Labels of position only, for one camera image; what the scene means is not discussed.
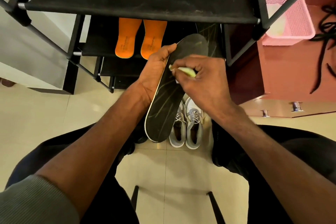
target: shoe rack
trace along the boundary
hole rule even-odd
[[[209,53],[226,58],[230,67],[295,1],[285,2],[271,18],[265,0],[9,0],[9,3],[0,0],[0,5],[22,26],[67,57],[68,68],[72,68],[67,76],[75,77],[72,81],[80,68],[113,92],[134,82],[146,63],[140,54],[145,35],[143,22],[136,35],[134,55],[129,59],[116,56],[119,17],[167,21],[163,45],[177,43],[191,33],[203,34],[209,43]],[[31,25],[27,11],[77,14],[68,51]],[[91,15],[90,28],[87,41],[80,43],[85,15]],[[231,26],[251,30],[232,34],[228,30]],[[94,73],[79,63],[81,56],[97,57]],[[100,76],[111,77],[110,84],[101,82]],[[74,85],[64,90],[73,94]]]

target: sneaker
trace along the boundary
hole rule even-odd
[[[182,101],[175,116],[175,122],[169,135],[169,141],[175,148],[182,147],[186,141],[186,122],[184,120],[184,104]]]
[[[185,119],[187,120],[185,145],[195,150],[200,146],[203,137],[203,111],[191,98],[187,98],[185,102]]]

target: silver knob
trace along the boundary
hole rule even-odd
[[[268,115],[268,110],[263,110],[263,111],[262,111],[262,116],[263,116],[264,118],[269,117],[269,115]]]
[[[300,102],[292,102],[292,105],[293,105],[293,111],[292,112],[303,112],[300,104],[301,104]]]

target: black pants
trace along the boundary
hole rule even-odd
[[[48,160],[86,133],[91,126],[40,144],[15,167],[6,187],[38,171]],[[299,129],[261,125],[268,135],[336,184],[336,142]],[[250,186],[248,223],[292,223],[269,185],[240,145],[213,122],[213,160],[218,166],[245,177]],[[131,202],[115,179],[117,166],[129,150],[125,143],[81,223],[139,223]]]

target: stool leg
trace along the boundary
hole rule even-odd
[[[215,213],[217,224],[225,224],[223,215],[222,215],[221,210],[219,209],[219,207],[217,205],[216,199],[213,196],[212,191],[208,192],[207,195],[210,197],[212,209],[213,209],[213,212]]]
[[[132,198],[131,198],[131,204],[132,204],[134,210],[137,209],[138,192],[139,192],[139,186],[136,185],[135,188],[134,188],[134,191],[133,191]]]

